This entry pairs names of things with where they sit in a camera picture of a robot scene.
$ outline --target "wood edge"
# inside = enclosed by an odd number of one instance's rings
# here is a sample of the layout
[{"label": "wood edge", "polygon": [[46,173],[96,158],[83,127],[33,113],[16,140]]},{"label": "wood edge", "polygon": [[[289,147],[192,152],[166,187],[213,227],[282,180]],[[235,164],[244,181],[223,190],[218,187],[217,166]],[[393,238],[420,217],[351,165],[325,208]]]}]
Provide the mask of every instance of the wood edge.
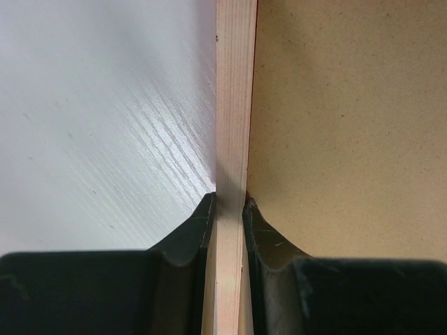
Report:
[{"label": "wood edge", "polygon": [[243,239],[242,269],[240,284],[239,325],[237,335],[254,335],[253,312],[251,309],[251,288],[249,273],[249,256],[247,245]]},{"label": "wood edge", "polygon": [[217,225],[214,220],[210,243],[208,244],[207,262],[205,270],[205,291],[203,294],[202,334],[212,335],[215,332],[215,304],[216,304],[216,242]]}]

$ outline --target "scratch mark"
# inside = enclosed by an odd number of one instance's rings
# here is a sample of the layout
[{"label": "scratch mark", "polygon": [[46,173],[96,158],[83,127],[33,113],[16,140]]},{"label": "scratch mark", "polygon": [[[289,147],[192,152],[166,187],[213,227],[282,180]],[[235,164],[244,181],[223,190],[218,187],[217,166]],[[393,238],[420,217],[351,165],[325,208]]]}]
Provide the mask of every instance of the scratch mark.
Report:
[{"label": "scratch mark", "polygon": [[26,302],[31,301],[31,298],[28,295],[27,289],[25,288],[24,285],[22,285],[21,283],[19,283],[17,281],[17,277],[15,275],[2,274],[2,275],[0,275],[0,281],[9,281],[10,285],[19,291],[20,296],[22,297],[23,300],[25,300]]},{"label": "scratch mark", "polygon": [[396,267],[393,267],[393,271],[394,271],[395,273],[399,274],[399,275],[400,275],[401,277],[403,277],[403,278],[406,277],[406,274],[405,274],[403,271],[401,271],[401,270],[399,270],[398,268],[396,268]]},{"label": "scratch mark", "polygon": [[253,229],[254,232],[274,232],[271,229]]},{"label": "scratch mark", "polygon": [[31,122],[33,124],[33,121],[31,121],[31,119],[29,118],[29,115],[27,113],[22,113],[22,115],[25,119],[27,119],[29,122]]},{"label": "scratch mark", "polygon": [[68,151],[66,151],[66,150],[64,149],[64,152],[67,154],[67,156],[68,156],[69,158],[71,158],[71,155],[70,155],[70,153],[69,153]]},{"label": "scratch mark", "polygon": [[310,311],[309,311],[309,305],[307,304],[307,300],[312,295],[314,290],[312,288],[311,282],[307,279],[307,277],[300,268],[296,269],[295,273],[299,282],[298,290],[300,291],[300,295],[302,297],[301,299],[302,312],[306,318],[309,318]]}]

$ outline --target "brown fiberboard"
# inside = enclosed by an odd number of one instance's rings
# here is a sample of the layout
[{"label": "brown fiberboard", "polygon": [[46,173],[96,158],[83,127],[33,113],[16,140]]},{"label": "brown fiberboard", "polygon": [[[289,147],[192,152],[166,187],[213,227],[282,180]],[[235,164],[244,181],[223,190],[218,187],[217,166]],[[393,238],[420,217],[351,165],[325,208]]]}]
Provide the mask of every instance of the brown fiberboard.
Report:
[{"label": "brown fiberboard", "polygon": [[447,3],[259,3],[248,190],[312,255],[447,260]]}]

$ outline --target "white wood grain surface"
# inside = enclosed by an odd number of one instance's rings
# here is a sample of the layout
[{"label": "white wood grain surface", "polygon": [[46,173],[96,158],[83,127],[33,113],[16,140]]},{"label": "white wood grain surface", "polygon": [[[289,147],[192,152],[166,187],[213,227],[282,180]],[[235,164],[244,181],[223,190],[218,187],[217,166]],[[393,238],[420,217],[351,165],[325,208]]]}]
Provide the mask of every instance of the white wood grain surface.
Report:
[{"label": "white wood grain surface", "polygon": [[214,190],[215,1],[0,1],[0,254],[148,248]]}]

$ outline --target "black plastic piece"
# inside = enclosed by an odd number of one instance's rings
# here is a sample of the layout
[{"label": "black plastic piece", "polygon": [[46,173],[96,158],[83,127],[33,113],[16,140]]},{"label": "black plastic piece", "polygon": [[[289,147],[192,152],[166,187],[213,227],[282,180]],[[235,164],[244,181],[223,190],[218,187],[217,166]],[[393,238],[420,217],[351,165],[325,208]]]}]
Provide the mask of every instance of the black plastic piece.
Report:
[{"label": "black plastic piece", "polygon": [[215,194],[148,251],[0,259],[0,334],[200,334]]},{"label": "black plastic piece", "polygon": [[255,335],[447,334],[447,266],[311,258],[243,213]]}]

